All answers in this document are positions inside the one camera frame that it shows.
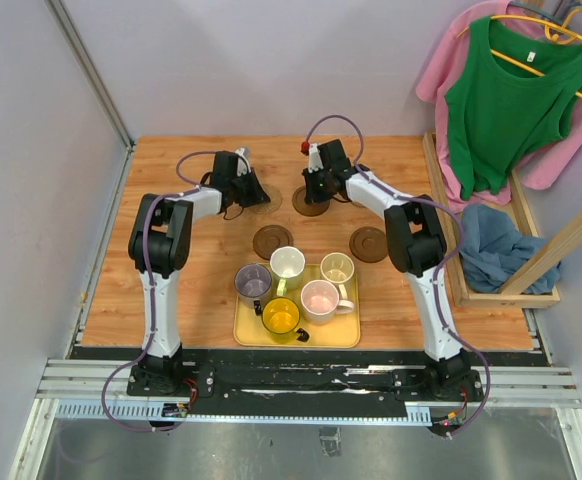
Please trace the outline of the large woven rattan coaster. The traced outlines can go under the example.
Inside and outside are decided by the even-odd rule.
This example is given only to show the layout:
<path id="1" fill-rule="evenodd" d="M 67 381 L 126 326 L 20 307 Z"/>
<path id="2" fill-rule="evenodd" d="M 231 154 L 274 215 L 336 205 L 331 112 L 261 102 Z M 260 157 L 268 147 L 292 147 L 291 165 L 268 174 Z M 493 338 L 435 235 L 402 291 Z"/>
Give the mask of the large woven rattan coaster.
<path id="1" fill-rule="evenodd" d="M 250 211 L 256 215 L 268 215 L 276 212 L 282 204 L 281 191 L 270 184 L 263 184 L 262 188 L 269 197 L 269 201 L 255 205 L 250 208 Z"/>

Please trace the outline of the brown wooden coaster top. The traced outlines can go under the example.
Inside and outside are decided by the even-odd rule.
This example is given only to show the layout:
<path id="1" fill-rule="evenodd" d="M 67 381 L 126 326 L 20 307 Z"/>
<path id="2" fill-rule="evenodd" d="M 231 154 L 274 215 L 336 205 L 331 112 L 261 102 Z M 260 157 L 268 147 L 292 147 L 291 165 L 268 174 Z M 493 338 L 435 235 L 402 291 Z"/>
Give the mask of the brown wooden coaster top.
<path id="1" fill-rule="evenodd" d="M 330 201 L 321 203 L 306 202 L 306 187 L 297 188 L 292 196 L 293 208 L 302 216 L 316 217 L 325 213 L 330 206 Z"/>

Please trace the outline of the brown wooden coaster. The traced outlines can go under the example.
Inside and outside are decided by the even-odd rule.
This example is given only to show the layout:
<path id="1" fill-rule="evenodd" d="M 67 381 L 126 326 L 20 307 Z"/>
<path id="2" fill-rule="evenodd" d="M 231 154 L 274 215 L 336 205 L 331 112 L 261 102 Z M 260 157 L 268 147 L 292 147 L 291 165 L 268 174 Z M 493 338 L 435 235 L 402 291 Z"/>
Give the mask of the brown wooden coaster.
<path id="1" fill-rule="evenodd" d="M 364 263 L 377 263 L 388 254 L 385 233 L 375 227 L 361 227 L 349 239 L 352 255 Z"/>
<path id="2" fill-rule="evenodd" d="M 306 202 L 306 187 L 297 188 L 292 196 L 293 208 L 302 216 L 316 217 L 325 213 L 330 206 L 330 201 L 321 203 Z"/>
<path id="3" fill-rule="evenodd" d="M 287 228 L 270 224 L 263 226 L 255 233 L 252 245 L 260 258 L 269 260 L 278 248 L 292 246 L 293 236 Z"/>

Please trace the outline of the small woven rattan coaster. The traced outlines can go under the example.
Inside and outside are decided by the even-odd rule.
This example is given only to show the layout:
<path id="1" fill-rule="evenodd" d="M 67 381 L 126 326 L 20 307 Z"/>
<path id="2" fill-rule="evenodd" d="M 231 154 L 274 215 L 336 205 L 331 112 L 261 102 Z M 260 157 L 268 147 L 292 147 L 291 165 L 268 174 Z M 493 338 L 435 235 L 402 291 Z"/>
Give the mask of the small woven rattan coaster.
<path id="1" fill-rule="evenodd" d="M 357 201 L 354 201 L 354 200 L 351 200 L 351 199 L 350 199 L 350 203 L 357 208 L 366 208 L 364 204 L 357 202 Z"/>

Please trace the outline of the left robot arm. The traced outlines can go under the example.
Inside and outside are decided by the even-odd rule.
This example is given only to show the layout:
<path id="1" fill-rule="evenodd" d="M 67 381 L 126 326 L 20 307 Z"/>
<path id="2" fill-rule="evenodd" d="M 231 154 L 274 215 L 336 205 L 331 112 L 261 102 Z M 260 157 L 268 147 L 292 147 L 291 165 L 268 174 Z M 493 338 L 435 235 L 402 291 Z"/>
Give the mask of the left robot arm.
<path id="1" fill-rule="evenodd" d="M 145 334 L 140 358 L 131 367 L 129 395 L 171 396 L 191 384 L 178 330 L 180 272 L 196 221 L 224 214 L 234 204 L 248 208 L 270 202 L 249 157 L 246 147 L 216 151 L 212 170 L 192 189 L 142 197 L 128 255 L 142 283 Z"/>

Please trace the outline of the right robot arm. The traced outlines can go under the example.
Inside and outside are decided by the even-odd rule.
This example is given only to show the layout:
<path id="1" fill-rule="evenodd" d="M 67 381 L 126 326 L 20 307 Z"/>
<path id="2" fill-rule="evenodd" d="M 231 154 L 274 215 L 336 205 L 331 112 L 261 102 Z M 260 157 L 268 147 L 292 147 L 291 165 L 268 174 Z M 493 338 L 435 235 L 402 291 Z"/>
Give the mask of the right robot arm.
<path id="1" fill-rule="evenodd" d="M 490 381 L 479 382 L 471 369 L 472 348 L 455 329 L 444 285 L 447 244 L 436 212 L 439 205 L 426 195 L 410 196 L 380 180 L 364 166 L 353 164 L 338 140 L 323 144 L 304 141 L 308 157 L 302 171 L 308 204 L 340 194 L 384 220 L 387 252 L 392 265 L 406 275 L 424 333 L 424 387 L 437 400 L 465 389 L 473 401 L 490 392 Z"/>

